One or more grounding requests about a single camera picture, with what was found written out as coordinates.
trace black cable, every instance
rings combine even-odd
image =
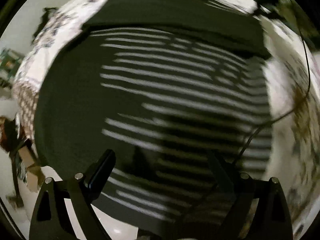
[[[307,92],[305,94],[305,96],[303,97],[303,99],[297,103],[295,105],[295,107],[293,109],[291,109],[290,111],[288,111],[287,113],[281,115],[280,117],[277,117],[276,119],[274,120],[270,120],[270,121],[267,121],[267,122],[264,122],[262,123],[248,138],[247,142],[244,144],[244,146],[242,147],[241,151],[238,153],[238,155],[236,156],[236,158],[233,160],[232,164],[233,165],[236,165],[236,163],[240,160],[240,158],[242,157],[243,153],[245,152],[245,150],[248,148],[248,146],[250,145],[252,139],[259,133],[261,132],[261,130],[263,130],[265,127],[268,127],[268,126],[271,126],[273,125],[274,123],[280,121],[281,119],[287,117],[288,115],[292,114],[295,110],[297,110],[308,98],[308,95],[309,95],[309,92],[310,92],[310,87],[311,87],[311,76],[310,76],[310,67],[309,67],[309,61],[308,61],[308,55],[307,55],[307,50],[306,50],[306,46],[304,44],[304,39],[303,39],[303,36],[302,36],[302,33],[301,33],[301,30],[300,30],[300,26],[299,26],[299,23],[298,23],[298,18],[297,18],[297,15],[295,13],[295,10],[293,9],[293,2],[292,0],[290,0],[291,2],[291,5],[292,5],[292,11],[293,11],[293,14],[294,14],[294,17],[296,19],[296,22],[297,22],[297,27],[298,27],[298,30],[299,30],[299,33],[300,33],[300,38],[301,38],[301,41],[302,41],[302,44],[303,44],[303,48],[304,48],[304,52],[305,52],[305,56],[306,56],[306,61],[307,61],[307,67],[308,67],[308,89],[307,89]]]

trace cardboard box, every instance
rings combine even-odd
[[[24,146],[19,150],[19,155],[26,168],[36,163],[36,160],[33,158],[32,153],[27,146]]]
[[[31,192],[38,192],[39,187],[44,182],[45,176],[40,166],[30,166],[27,168],[27,188]]]
[[[27,188],[31,192],[38,192],[38,188],[42,185],[45,179],[45,176],[41,171],[41,167],[38,165],[27,146],[24,146],[19,150],[19,155],[27,169]]]

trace wall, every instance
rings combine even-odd
[[[5,115],[13,119],[17,110],[18,104],[15,100],[0,100],[0,116]]]
[[[13,17],[0,38],[0,51],[4,47],[26,54],[31,50],[32,35],[36,31],[44,7],[60,7],[69,0],[27,0]]]

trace black bracket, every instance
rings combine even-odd
[[[33,211],[30,239],[76,240],[64,199],[71,199],[73,208],[87,240],[111,240],[104,230],[91,202],[97,199],[116,163],[112,150],[91,165],[85,174],[69,180],[47,178],[42,185]]]
[[[269,181],[252,179],[239,173],[220,154],[208,152],[208,163],[219,189],[235,200],[219,227],[216,240],[236,240],[243,228],[252,200],[258,198],[246,240],[293,240],[292,224],[284,192],[277,178]]]

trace metal bolt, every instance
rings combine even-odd
[[[272,177],[271,180],[272,180],[272,182],[273,182],[274,184],[279,183],[279,179],[276,178],[276,177]]]
[[[52,181],[52,178],[51,178],[51,177],[48,177],[48,178],[45,179],[44,182],[45,182],[46,184],[49,184],[51,181]]]
[[[242,179],[249,179],[249,175],[248,175],[247,173],[245,173],[245,172],[242,172],[242,173],[240,174],[240,177],[241,177]]]
[[[76,178],[76,179],[82,179],[82,178],[83,178],[83,174],[82,174],[82,173],[77,173],[77,174],[75,175],[75,178]]]

